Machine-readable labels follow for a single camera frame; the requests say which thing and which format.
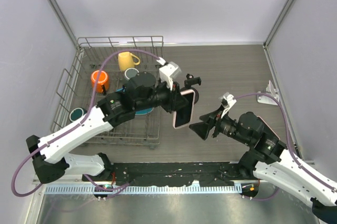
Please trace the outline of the white phone stand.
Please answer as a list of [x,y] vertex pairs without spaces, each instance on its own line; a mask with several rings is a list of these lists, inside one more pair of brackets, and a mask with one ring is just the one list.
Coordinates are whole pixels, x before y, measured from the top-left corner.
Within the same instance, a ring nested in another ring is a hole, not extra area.
[[280,101],[279,89],[274,86],[271,80],[263,92],[258,92],[257,102],[261,104],[278,106],[277,102]]

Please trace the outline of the black phone stand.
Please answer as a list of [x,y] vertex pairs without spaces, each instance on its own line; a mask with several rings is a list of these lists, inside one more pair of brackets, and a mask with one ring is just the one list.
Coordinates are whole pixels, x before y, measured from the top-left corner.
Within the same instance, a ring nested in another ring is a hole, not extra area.
[[192,74],[186,75],[186,80],[184,81],[184,87],[181,89],[182,91],[185,90],[193,90],[195,92],[195,98],[194,98],[194,104],[196,104],[199,101],[200,94],[198,90],[194,87],[194,85],[201,85],[202,80],[200,77],[194,77]]

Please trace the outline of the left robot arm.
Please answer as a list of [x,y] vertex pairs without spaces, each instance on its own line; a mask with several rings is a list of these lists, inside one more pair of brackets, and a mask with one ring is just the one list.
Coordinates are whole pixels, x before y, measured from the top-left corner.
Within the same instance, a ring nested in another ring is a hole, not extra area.
[[154,75],[141,72],[129,79],[124,90],[106,95],[87,113],[61,130],[39,138],[27,138],[35,173],[42,184],[64,175],[81,175],[86,181],[107,181],[114,167],[107,155],[76,155],[71,151],[92,137],[108,132],[135,118],[138,111],[160,106],[174,113],[173,125],[188,125],[194,108],[196,92],[180,88],[174,82],[157,83]]

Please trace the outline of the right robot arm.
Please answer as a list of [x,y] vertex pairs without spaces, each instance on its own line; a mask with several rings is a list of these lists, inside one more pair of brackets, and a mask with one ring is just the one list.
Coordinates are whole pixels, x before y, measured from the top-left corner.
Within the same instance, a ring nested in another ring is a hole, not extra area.
[[214,138],[223,134],[246,145],[237,167],[240,177],[265,180],[301,200],[320,220],[336,223],[336,182],[292,152],[261,117],[246,112],[233,120],[221,106],[189,128],[203,140],[212,131]]

